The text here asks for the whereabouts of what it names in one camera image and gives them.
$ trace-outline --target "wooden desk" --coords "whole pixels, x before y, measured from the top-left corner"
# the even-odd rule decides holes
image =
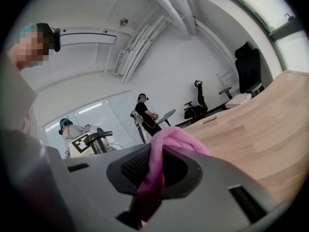
[[[285,71],[247,103],[184,130],[279,202],[292,197],[308,174],[309,73]]]

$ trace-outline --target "vr headset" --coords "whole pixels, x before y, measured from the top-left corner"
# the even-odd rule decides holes
[[[37,31],[43,32],[43,36],[49,39],[49,47],[48,49],[55,50],[55,52],[60,51],[60,36],[61,36],[61,29],[54,29],[50,27],[47,23],[37,23],[36,24]]]
[[[69,120],[69,118],[65,118],[64,120],[62,120],[60,122],[60,130],[58,130],[58,133],[59,135],[62,135],[63,134],[63,130],[62,130],[62,127],[63,125],[72,125],[73,123]]]
[[[149,98],[146,97],[146,95],[139,95],[139,97],[145,97],[147,101],[149,101]]]

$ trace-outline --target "pipe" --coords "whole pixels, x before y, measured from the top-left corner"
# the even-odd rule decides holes
[[[144,47],[141,49],[140,53],[137,55],[134,63],[132,64],[132,68],[130,69],[128,75],[126,76],[125,80],[124,80],[124,84],[126,84],[129,79],[131,78],[131,75],[133,74],[133,72],[135,71],[138,63],[140,62],[141,58],[144,56],[145,52],[147,51],[147,49],[149,48],[149,46],[151,45],[151,43],[153,42],[153,40],[158,36],[158,34],[166,27],[167,22],[164,21],[158,28],[157,30],[151,35],[150,40],[144,45]]]
[[[171,5],[169,0],[156,0],[156,1],[168,12],[168,14],[177,23],[178,28],[183,32],[185,38],[187,40],[189,40],[190,39],[190,34],[188,32],[188,29],[186,28],[183,20],[180,18],[179,14],[174,9],[174,7]]]
[[[152,15],[152,13],[159,7],[158,2],[156,3],[155,7],[152,8],[152,10],[147,14],[147,16],[141,21],[141,23],[139,24],[139,26],[137,27],[137,29],[135,30],[135,32],[133,33],[129,43],[126,45],[126,51],[129,49],[130,44],[132,42],[132,40],[135,38],[135,35],[138,33],[138,31],[140,30],[140,28],[144,25],[144,23],[146,22],[146,20]]]
[[[133,57],[133,55],[134,55],[134,51],[129,51],[127,54],[128,54],[128,56],[127,56],[127,58],[126,58],[126,61],[124,62],[124,65],[123,65],[123,67],[122,67],[122,69],[121,69],[121,75],[124,75],[125,74],[125,72],[126,72],[126,69],[127,69],[127,67],[128,67],[128,64],[129,64],[129,62],[131,61],[131,59],[132,59],[132,57]]]
[[[131,67],[132,67],[132,64],[133,62],[135,61],[136,59],[136,56],[137,54],[140,52],[140,49],[143,47],[143,45],[145,44],[145,42],[148,40],[148,37],[152,34],[152,32],[155,30],[155,28],[159,25],[160,22],[162,22],[162,20],[164,19],[164,16],[160,16],[160,18],[154,23],[153,26],[149,27],[145,33],[143,34],[143,36],[141,37],[140,41],[136,44],[136,46],[134,47],[133,51],[134,51],[134,55],[132,57],[132,59],[130,60],[127,68],[126,68],[126,71],[125,71],[125,74],[122,78],[122,81],[121,81],[121,84],[124,83],[124,81],[126,80],[127,78],[127,75],[128,73],[130,73],[132,70],[131,70]]]
[[[136,44],[140,41],[141,36],[143,36],[145,34],[145,31],[149,28],[149,25],[145,25],[144,28],[142,29],[142,31],[140,32],[140,34],[137,36],[137,38],[135,39],[135,41],[133,42],[132,46],[130,47],[130,49],[134,49]]]
[[[187,0],[176,0],[176,2],[184,18],[188,22],[192,34],[195,35],[197,28],[196,28],[195,21],[194,21],[194,18],[193,18],[193,15],[192,15],[192,12],[191,12],[191,9],[189,7]]]

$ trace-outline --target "cable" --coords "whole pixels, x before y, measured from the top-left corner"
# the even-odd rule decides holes
[[[110,145],[118,145],[118,144],[112,144],[112,143],[109,143]],[[118,145],[118,146],[120,146],[120,147],[122,147],[121,145]],[[122,149],[124,149],[123,147],[122,147]]]
[[[149,140],[149,137],[148,137],[148,134],[149,134],[149,132],[146,132],[147,139],[148,139],[148,141],[150,141],[150,140]]]

